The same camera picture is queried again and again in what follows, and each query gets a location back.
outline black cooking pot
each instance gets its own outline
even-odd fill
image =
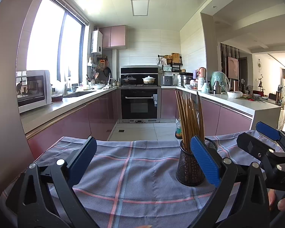
[[[126,78],[122,79],[126,84],[135,85],[136,78],[132,77],[132,75],[128,75]]]

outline microwave oven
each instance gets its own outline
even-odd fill
[[[19,112],[25,112],[52,103],[48,70],[16,72],[16,93]]]

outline white countertop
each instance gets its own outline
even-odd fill
[[[28,133],[33,129],[37,128],[38,126],[50,121],[51,119],[60,116],[61,114],[79,105],[87,103],[113,90],[116,90],[116,87],[113,87],[111,89],[87,90],[87,92],[93,92],[87,93],[79,97],[64,97],[60,102],[54,102],[50,105],[35,108],[33,110],[21,113],[20,118],[23,130],[25,133]]]
[[[178,86],[162,86],[162,89],[178,89],[188,93],[193,93],[196,95],[196,90],[189,90],[183,87]],[[198,92],[201,97],[205,97],[207,99],[213,100],[215,102],[221,103],[225,106],[229,106],[231,108],[237,109],[244,113],[247,113],[251,116],[254,115],[255,111],[259,110],[267,110],[267,109],[280,109],[278,105],[271,104],[271,103],[263,103],[257,101],[249,101],[243,98],[228,98],[227,94],[209,94],[209,93],[202,93],[201,91]]]

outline oven handle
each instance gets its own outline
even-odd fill
[[[125,99],[154,99],[154,97],[125,97]]]

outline kitchen sink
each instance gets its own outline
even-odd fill
[[[76,93],[70,93],[70,94],[67,94],[65,96],[63,96],[63,98],[65,97],[80,97],[82,95],[86,95],[88,93],[92,93],[92,92],[95,92],[96,90],[93,90],[93,91],[89,91],[89,92],[76,92]]]

